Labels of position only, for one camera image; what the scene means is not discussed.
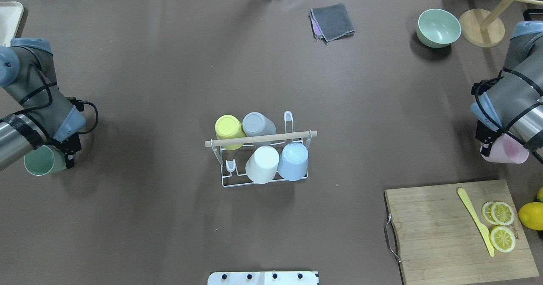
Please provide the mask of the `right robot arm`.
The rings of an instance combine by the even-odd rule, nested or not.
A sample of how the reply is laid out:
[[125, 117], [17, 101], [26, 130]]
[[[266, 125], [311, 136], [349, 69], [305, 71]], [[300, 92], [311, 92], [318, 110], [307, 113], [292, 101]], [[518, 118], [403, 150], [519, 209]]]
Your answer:
[[475, 83], [470, 110], [477, 117], [481, 155], [504, 149], [504, 135], [541, 162], [543, 144], [543, 23], [521, 21], [514, 28], [504, 66], [496, 78]]

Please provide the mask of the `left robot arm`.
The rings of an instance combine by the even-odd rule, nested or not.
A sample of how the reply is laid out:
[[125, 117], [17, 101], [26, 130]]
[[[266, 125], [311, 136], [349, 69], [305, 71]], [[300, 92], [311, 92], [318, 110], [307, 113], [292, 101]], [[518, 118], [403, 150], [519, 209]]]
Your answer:
[[60, 150], [72, 168], [74, 154], [82, 149], [86, 102], [60, 91], [48, 40], [13, 38], [1, 47], [0, 64], [1, 87], [22, 107], [1, 118], [1, 169], [43, 145]]

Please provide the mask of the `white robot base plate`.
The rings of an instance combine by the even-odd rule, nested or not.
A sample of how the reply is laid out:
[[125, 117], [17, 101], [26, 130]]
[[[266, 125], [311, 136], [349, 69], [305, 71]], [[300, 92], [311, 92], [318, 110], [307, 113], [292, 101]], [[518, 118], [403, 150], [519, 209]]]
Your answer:
[[318, 285], [319, 274], [315, 271], [241, 271], [214, 272], [208, 285]]

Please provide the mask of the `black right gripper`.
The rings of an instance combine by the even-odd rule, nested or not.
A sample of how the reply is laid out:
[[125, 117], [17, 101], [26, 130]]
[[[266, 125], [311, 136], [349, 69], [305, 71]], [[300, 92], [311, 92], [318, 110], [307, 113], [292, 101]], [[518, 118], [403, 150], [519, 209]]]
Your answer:
[[492, 131], [480, 120], [477, 120], [475, 138], [484, 145], [492, 144], [499, 138], [499, 132]]

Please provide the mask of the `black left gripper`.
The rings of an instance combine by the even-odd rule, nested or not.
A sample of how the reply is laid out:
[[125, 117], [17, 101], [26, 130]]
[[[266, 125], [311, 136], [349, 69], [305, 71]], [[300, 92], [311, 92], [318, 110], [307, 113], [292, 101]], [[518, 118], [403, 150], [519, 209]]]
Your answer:
[[73, 168], [75, 166], [74, 155], [82, 150], [79, 134], [72, 134], [63, 141], [52, 138], [51, 144], [64, 154], [66, 169]]

